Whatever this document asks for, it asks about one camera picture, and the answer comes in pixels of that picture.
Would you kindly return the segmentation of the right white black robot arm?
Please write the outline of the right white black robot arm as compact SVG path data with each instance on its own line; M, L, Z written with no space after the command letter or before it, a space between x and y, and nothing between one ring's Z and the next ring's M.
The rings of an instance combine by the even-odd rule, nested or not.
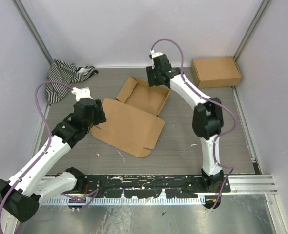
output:
M171 66L166 54L151 51L152 66L146 67L148 85L165 85L179 94L192 108L192 129L202 146L201 180L207 192L214 192L224 180L220 165L219 139L224 125L218 98L210 98L193 85L180 68Z

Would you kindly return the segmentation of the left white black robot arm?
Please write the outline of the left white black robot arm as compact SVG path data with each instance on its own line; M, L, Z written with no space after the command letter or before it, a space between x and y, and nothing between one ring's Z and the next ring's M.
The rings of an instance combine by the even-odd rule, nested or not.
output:
M0 179L0 206L19 222L28 221L39 206L58 194L67 191L81 193L85 190L85 174L71 167L51 183L39 182L53 165L68 153L90 131L92 126L106 122L100 99L81 98L74 111L52 131L38 153L13 177Z

